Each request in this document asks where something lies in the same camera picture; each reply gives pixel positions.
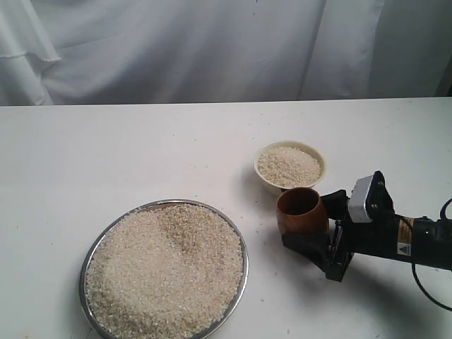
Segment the table surface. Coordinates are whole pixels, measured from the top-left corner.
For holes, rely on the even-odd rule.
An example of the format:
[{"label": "table surface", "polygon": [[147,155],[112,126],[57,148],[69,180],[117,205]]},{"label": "table surface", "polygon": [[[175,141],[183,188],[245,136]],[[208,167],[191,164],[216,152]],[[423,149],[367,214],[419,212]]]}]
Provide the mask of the table surface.
[{"label": "table surface", "polygon": [[[381,170],[398,213],[437,219],[452,196],[451,127],[452,98],[2,107],[1,337],[98,338],[76,291],[90,245],[136,206],[185,198],[228,215],[249,250],[244,296],[212,339],[451,338],[452,314],[410,265],[356,255],[339,283],[283,248],[252,165],[263,144],[302,141],[328,163],[320,194]],[[450,271],[418,271],[452,304]]]}]

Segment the metal plate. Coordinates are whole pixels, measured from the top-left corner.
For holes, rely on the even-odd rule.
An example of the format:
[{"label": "metal plate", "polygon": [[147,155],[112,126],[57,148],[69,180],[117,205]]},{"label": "metal plate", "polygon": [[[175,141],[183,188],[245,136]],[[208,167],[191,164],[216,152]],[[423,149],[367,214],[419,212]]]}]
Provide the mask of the metal plate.
[{"label": "metal plate", "polygon": [[93,254],[95,253],[96,248],[99,246],[100,242],[104,239],[107,232],[109,232],[113,227],[117,225],[117,223],[122,220],[126,215],[132,214],[132,213],[138,213],[143,212],[147,210],[155,210],[160,208],[166,208],[169,206],[179,205],[179,204],[190,204],[190,205],[197,205],[205,207],[214,213],[217,213],[221,218],[223,218],[230,227],[234,230],[234,232],[239,236],[240,238],[240,245],[242,247],[242,258],[243,258],[243,269],[242,269],[242,279],[240,280],[240,284],[237,288],[237,293],[232,298],[229,306],[226,308],[226,311],[223,315],[223,317],[216,321],[215,323],[212,323],[209,328],[201,331],[200,333],[197,333],[190,339],[203,339],[208,337],[210,334],[215,332],[224,322],[229,318],[229,316],[232,314],[232,312],[237,307],[240,299],[242,298],[243,292],[245,290],[246,286],[246,280],[248,278],[248,252],[246,250],[245,241],[243,240],[242,235],[240,234],[240,231],[237,229],[237,227],[234,225],[234,223],[223,213],[221,213],[219,210],[216,210],[215,208],[206,205],[204,203],[200,203],[198,201],[191,201],[191,200],[161,200],[156,201],[153,203],[147,203],[146,205],[137,207],[126,214],[122,215],[121,217],[117,218],[109,227],[107,227],[101,235],[95,240],[94,244],[91,246],[90,250],[88,251],[88,254],[85,257],[85,260],[82,265],[81,273],[80,273],[80,280],[78,283],[78,294],[80,296],[81,306],[83,309],[83,313],[85,314],[86,318],[90,322],[91,326],[96,330],[99,335],[104,339],[118,339],[117,337],[114,337],[111,333],[106,331],[95,319],[90,305],[88,303],[88,299],[86,297],[86,271],[88,269],[88,266],[90,265],[91,259],[93,257]]}]

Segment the rice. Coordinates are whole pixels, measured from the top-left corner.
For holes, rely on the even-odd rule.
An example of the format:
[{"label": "rice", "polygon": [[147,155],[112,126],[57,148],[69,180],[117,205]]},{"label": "rice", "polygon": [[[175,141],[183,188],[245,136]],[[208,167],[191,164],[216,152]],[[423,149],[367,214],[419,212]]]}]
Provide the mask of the rice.
[{"label": "rice", "polygon": [[287,188],[313,184],[321,173],[317,159],[293,147],[264,151],[258,159],[258,170],[271,183]]},{"label": "rice", "polygon": [[97,322],[117,338],[190,338],[222,318],[242,268],[230,225],[180,204],[119,221],[93,254],[86,294]]}]

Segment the brown wooden cup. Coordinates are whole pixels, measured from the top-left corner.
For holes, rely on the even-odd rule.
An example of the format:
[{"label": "brown wooden cup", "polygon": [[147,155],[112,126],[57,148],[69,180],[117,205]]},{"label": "brown wooden cup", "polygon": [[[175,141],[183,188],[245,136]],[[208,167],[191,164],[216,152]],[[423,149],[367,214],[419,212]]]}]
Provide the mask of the brown wooden cup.
[{"label": "brown wooden cup", "polygon": [[328,215],[319,194],[307,187],[289,189],[276,201],[281,234],[318,234],[328,231]]}]

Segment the pile of rice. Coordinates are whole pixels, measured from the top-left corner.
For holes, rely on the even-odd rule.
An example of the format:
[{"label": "pile of rice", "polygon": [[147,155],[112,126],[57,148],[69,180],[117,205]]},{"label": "pile of rice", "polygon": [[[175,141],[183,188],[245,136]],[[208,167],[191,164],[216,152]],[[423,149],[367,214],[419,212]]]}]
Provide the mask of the pile of rice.
[{"label": "pile of rice", "polygon": [[242,268],[229,224],[181,204],[132,213],[111,229],[88,266],[86,294],[117,338],[190,338],[222,318]]},{"label": "pile of rice", "polygon": [[309,186],[321,174],[319,161],[312,155],[282,146],[263,152],[258,159],[258,170],[268,181],[287,188]]}]

